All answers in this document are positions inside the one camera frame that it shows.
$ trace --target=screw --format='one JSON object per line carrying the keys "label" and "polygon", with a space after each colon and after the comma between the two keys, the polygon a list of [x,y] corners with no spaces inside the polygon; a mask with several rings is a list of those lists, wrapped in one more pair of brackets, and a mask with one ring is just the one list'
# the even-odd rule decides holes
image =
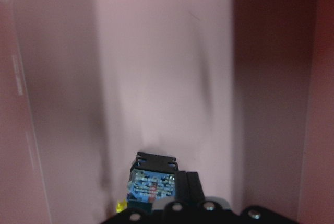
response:
{"label": "screw", "polygon": [[172,206],[172,209],[175,211],[175,212],[179,212],[182,210],[182,205],[178,202],[175,202]]}
{"label": "screw", "polygon": [[260,219],[261,218],[261,214],[256,211],[256,210],[250,210],[248,211],[248,215],[252,218],[252,219]]}
{"label": "screw", "polygon": [[130,215],[130,221],[139,221],[141,218],[140,214],[138,213],[133,213]]}
{"label": "screw", "polygon": [[213,211],[216,208],[213,202],[205,202],[203,207],[206,211]]}

